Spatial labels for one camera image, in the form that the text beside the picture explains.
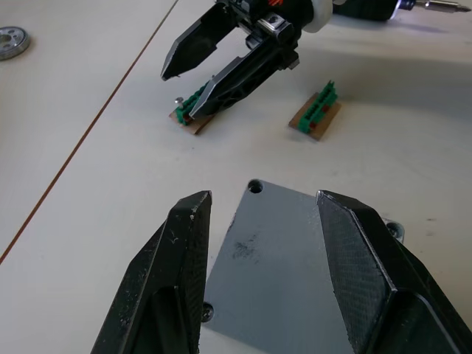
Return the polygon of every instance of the green terminal block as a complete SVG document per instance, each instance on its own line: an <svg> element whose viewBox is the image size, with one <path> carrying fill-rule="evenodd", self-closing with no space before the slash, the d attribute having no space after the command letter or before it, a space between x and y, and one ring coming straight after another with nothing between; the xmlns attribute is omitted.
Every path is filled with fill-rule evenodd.
<svg viewBox="0 0 472 354"><path fill-rule="evenodd" d="M338 95L334 88L334 82L330 81L316 98L315 102L302 115L298 123L298 129L303 133L310 133L310 130L314 129L322 121L326 112L330 110L337 98Z"/></svg>
<svg viewBox="0 0 472 354"><path fill-rule="evenodd" d="M199 90L190 96L186 101L184 101L182 103L182 107L176 108L175 112L178 122L182 125L189 125L192 122L192 119L189 117L189 113L193 110L193 107L197 103L205 87L207 87L207 83L200 87Z"/></svg>

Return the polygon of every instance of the gray metal plate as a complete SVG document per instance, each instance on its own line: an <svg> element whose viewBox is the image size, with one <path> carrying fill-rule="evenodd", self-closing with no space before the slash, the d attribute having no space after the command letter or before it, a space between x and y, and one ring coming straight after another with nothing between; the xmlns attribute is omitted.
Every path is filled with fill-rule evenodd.
<svg viewBox="0 0 472 354"><path fill-rule="evenodd" d="M204 324L201 353L215 352L208 333L246 353L352 353L316 197L261 183L262 192L245 191L206 282L215 314Z"/></svg>

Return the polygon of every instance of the brown line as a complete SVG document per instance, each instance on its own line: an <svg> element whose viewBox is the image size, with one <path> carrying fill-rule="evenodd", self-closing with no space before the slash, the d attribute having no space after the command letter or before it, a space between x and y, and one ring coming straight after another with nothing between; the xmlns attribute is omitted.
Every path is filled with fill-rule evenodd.
<svg viewBox="0 0 472 354"><path fill-rule="evenodd" d="M60 175L62 174L62 172L64 172L64 170L66 169L67 165L69 164L69 162L72 160L72 158L74 157L75 153L79 150L80 146L82 145L82 143L84 142L84 140L86 139L86 137L88 136L88 134L90 133L91 129L95 126L95 123L97 123L98 119L100 118L100 116L102 115L102 113L104 112L104 110L107 108L108 104L110 103L111 99L114 97L114 95L118 92L119 88L121 87L121 85L123 84L123 82L125 81L126 77L129 75L129 73L131 72L131 70L133 70L134 66L136 65L136 63L138 62L138 60L141 58L141 55L142 53L145 52L145 50L147 49L147 47L149 46L150 42L153 40L154 36L156 35L157 31L159 31L159 28L161 28L162 24L165 22L165 20L167 19L167 17L169 16L170 12L173 10L173 8L177 5L177 2L178 0L175 0L172 7L169 9L169 11L166 13L166 15L164 16L164 18L162 19L162 21L159 23L159 25L157 26L156 30L154 31L154 33L151 35L151 37L149 38L149 40L147 41L147 43L145 44L145 46L141 49L141 52L139 52L138 56L136 57L136 59L134 60L134 62L131 64L131 66L129 67L129 69L127 70L127 72L125 73L125 76L122 77L122 79L119 81L117 87L115 87L115 89L113 90L113 92L111 92L111 95L110 97L106 100L105 102L105 105L103 105L102 109L100 109L100 111L98 112L98 114L96 115L96 117L94 118L94 120L91 122L91 124L88 126L86 132L82 135L82 137L80 138L79 142L75 145L74 147L74 150L72 150L71 154L69 155L69 157L67 158L67 160L64 162L64 164L62 165L62 167L59 169L58 173L56 173L56 176L52 179L51 183L49 184L49 186L46 188L46 190L44 191L43 195L41 196L41 198L39 198L39 201L36 203L35 207L32 208L32 211L31 213L28 215L27 219L24 221L23 225L21 225L20 229L18 230L18 232L16 233L15 237L12 239L12 241L10 242L10 244L8 245L7 249L5 249L5 252L3 253L3 255L0 257L0 265L3 263L3 261L5 260L5 258L7 257L7 255L10 253L10 251L12 250L13 246L15 245L16 241L18 241L18 239L20 238L21 234L23 233L23 231L26 229L26 227L28 226L28 223L31 221L32 217L35 216L35 213L38 211L39 207L42 205L44 199L46 199L46 197L48 196L49 192L51 191L51 189L54 187L54 185L56 184L56 182L58 181Z"/></svg>

